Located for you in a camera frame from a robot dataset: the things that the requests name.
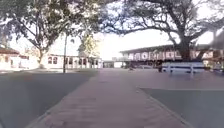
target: pillar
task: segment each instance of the pillar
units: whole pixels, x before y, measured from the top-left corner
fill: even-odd
[[[88,58],[86,58],[86,68],[89,68],[88,63],[89,63],[89,60]]]

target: bench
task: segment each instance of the bench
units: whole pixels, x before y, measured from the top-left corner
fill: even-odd
[[[164,72],[185,72],[198,73],[205,71],[205,66],[202,62],[180,62],[180,63],[163,63],[162,71]]]

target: roof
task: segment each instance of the roof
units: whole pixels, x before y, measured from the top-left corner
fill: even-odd
[[[203,48],[206,48],[207,44],[197,45],[196,49],[201,50]],[[173,50],[174,45],[161,45],[161,46],[153,46],[153,47],[145,47],[145,48],[137,48],[137,49],[131,49],[131,50],[125,50],[120,51],[120,53],[139,53],[139,52],[153,52],[155,50],[158,51],[164,51],[164,50]]]
[[[19,55],[19,52],[12,48],[2,48],[0,47],[0,54],[16,54]]]

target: tree trunk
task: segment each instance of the tree trunk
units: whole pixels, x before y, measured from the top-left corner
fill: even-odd
[[[189,42],[183,41],[178,45],[178,50],[184,62],[191,60]]]
[[[217,31],[214,31],[214,32],[213,32],[213,41],[215,40],[216,35],[217,35]],[[201,61],[202,58],[203,58],[203,56],[204,56],[204,54],[210,49],[211,45],[208,45],[208,46],[206,46],[204,49],[202,49],[202,50],[200,51],[200,53],[198,54],[198,56],[196,57],[196,60]]]
[[[40,56],[39,56],[39,60],[38,60],[38,63],[39,63],[39,68],[43,69],[44,68],[44,65],[41,64],[42,60],[43,60],[43,57],[44,57],[44,53],[42,50],[40,50]]]

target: brick pavement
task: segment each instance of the brick pavement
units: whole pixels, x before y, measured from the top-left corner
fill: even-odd
[[[134,73],[101,70],[27,128],[190,127],[166,107],[147,98],[131,81]]]

